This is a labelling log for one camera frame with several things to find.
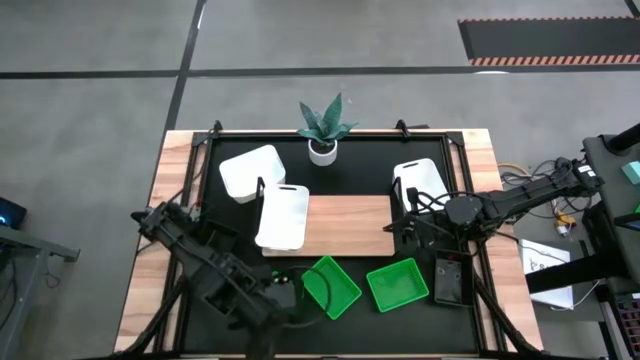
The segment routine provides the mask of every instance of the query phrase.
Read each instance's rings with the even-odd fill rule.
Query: white flower pot
[[[334,140],[333,144],[334,146],[331,152],[320,154],[313,150],[313,148],[311,147],[311,140],[309,140],[309,159],[311,159],[311,162],[318,166],[328,166],[333,164],[333,162],[336,161],[336,157],[338,156],[338,141]]]

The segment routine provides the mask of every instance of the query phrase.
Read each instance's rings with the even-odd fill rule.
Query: wooden cutting board
[[[304,245],[298,251],[263,249],[264,256],[391,256],[389,196],[311,196]]]

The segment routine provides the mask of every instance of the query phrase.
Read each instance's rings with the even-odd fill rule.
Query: black floor mat
[[[463,19],[467,57],[477,66],[640,63],[633,17]]]

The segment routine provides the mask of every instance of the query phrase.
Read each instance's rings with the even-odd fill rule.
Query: potted plant
[[[347,136],[355,124],[340,124],[342,115],[342,93],[331,102],[324,115],[311,111],[300,103],[302,116],[308,129],[298,130],[298,134],[309,139],[309,158],[318,166],[331,165],[338,156],[338,140]]]

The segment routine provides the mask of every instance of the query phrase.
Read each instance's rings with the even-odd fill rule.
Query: small black box
[[[436,251],[435,290],[437,303],[473,305],[473,257],[455,251]]]

